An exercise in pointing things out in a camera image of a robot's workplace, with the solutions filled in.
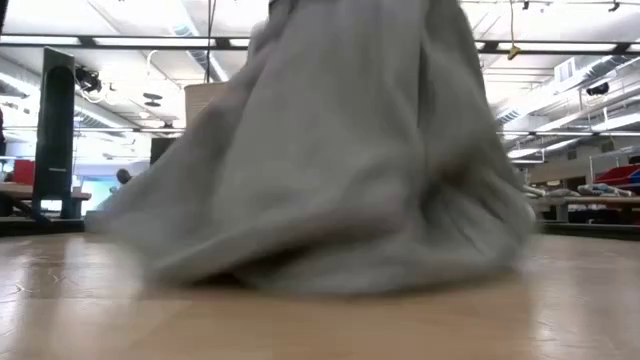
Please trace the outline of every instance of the desk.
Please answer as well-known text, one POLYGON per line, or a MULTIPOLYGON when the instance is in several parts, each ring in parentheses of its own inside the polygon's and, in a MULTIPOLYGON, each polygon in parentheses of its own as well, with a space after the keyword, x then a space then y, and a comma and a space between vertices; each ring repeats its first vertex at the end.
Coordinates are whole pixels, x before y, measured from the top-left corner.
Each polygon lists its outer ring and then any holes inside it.
MULTIPOLYGON (((0 183, 0 194, 5 195, 0 196, 0 216, 7 216, 7 209, 11 210, 11 208, 15 205, 14 202, 11 201, 11 199, 17 201, 31 200, 31 197, 33 195, 33 186, 16 183, 0 183)), ((89 199, 91 199, 91 194, 89 193, 72 192, 70 208, 65 211, 67 215, 65 217, 69 219, 81 218, 82 202, 89 199)))
POLYGON ((0 242, 7 359, 637 360, 640 243, 539 236, 524 276, 378 299, 148 289, 109 239, 0 242))
POLYGON ((640 208, 640 196, 614 197, 614 196, 565 196, 529 199, 529 203, 537 211, 555 207, 556 220, 568 222, 569 205, 607 205, 609 207, 622 208, 631 211, 640 208))

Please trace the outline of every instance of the ceiling beam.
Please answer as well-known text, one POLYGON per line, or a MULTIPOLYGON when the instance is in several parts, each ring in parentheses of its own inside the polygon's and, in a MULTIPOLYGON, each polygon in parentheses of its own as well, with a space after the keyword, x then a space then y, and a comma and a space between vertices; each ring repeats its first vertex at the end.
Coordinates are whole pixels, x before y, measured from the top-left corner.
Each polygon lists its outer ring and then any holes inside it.
MULTIPOLYGON (((511 40, 475 40, 480 54, 508 55, 511 40)), ((519 55, 640 55, 640 42, 615 41, 516 41, 519 55)), ((218 36, 103 36, 4 34, 0 47, 44 47, 97 50, 214 50, 246 51, 249 37, 218 36)))

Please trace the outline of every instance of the pipe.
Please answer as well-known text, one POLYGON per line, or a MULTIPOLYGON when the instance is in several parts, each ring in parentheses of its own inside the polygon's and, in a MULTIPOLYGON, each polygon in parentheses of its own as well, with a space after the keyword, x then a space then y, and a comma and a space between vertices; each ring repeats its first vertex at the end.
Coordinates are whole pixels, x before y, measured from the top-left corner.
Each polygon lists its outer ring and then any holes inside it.
POLYGON ((519 100, 516 100, 514 104, 503 107, 497 112, 498 121, 504 124, 521 119, 534 111, 558 101, 560 94, 592 84, 611 71, 629 65, 637 59, 638 57, 629 55, 614 55, 600 58, 582 69, 577 70, 571 78, 561 82, 552 80, 546 85, 529 92, 519 100))
MULTIPOLYGON (((198 36, 197 30, 192 24, 176 24, 171 26, 171 31, 175 36, 180 37, 198 36)), ((220 82, 229 80, 229 77, 224 72, 213 55, 211 55, 211 57, 207 59, 206 50, 187 50, 187 53, 193 58, 193 60, 198 63, 198 65, 202 67, 202 69, 204 69, 205 71, 207 70, 207 68, 209 69, 209 74, 211 75, 211 79, 213 81, 220 82)))
MULTIPOLYGON (((630 90, 624 94, 621 94, 619 96, 613 97, 613 98, 609 98, 593 107, 587 108, 587 109, 583 109, 581 111, 578 111, 576 113, 567 115, 563 118, 551 121, 549 123, 547 123, 546 125, 543 125, 537 129, 535 129, 536 131, 550 131, 553 129, 557 129, 560 128, 564 125, 567 125, 573 121, 576 120, 580 120, 580 119, 584 119, 586 117, 588 117, 591 113, 594 113, 596 111, 600 111, 604 108, 607 107, 611 107, 617 103, 623 102, 627 99, 633 98, 635 96, 640 95, 640 87, 637 87, 633 90, 630 90)), ((626 111, 624 111, 624 113, 628 113, 628 112, 637 112, 638 109, 637 107, 629 107, 627 108, 626 111)), ((509 141, 506 141, 503 143, 504 147, 506 149, 510 149, 513 148, 516 145, 523 145, 523 144, 527 144, 532 142, 533 139, 535 139, 535 136, 528 136, 526 138, 517 138, 517 139, 511 139, 509 141)), ((557 143, 559 140, 561 141, 566 141, 567 138, 566 137, 558 137, 558 138, 553 138, 553 137, 547 137, 543 140, 541 140, 541 143, 539 144, 540 146, 536 146, 536 147, 544 147, 544 146, 550 146, 553 145, 554 143, 557 143)))

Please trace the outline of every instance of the gray fabric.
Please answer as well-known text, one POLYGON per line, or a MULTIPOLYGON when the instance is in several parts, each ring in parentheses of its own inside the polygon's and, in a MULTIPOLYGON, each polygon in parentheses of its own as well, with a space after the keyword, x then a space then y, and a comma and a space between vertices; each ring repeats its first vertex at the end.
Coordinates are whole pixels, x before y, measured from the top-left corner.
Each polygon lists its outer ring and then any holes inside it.
POLYGON ((252 58, 91 228, 148 274, 376 294, 512 265, 530 209, 454 0, 278 0, 252 58))

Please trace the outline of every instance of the speaker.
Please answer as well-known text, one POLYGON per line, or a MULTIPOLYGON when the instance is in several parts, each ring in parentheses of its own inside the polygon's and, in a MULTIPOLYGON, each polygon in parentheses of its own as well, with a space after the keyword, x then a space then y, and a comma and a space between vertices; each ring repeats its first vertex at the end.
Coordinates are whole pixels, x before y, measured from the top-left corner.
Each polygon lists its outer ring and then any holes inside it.
POLYGON ((176 141, 176 138, 154 138, 151 139, 151 165, 153 165, 160 156, 176 141))
POLYGON ((74 58, 45 48, 36 144, 34 208, 43 199, 70 200, 75 98, 74 58))

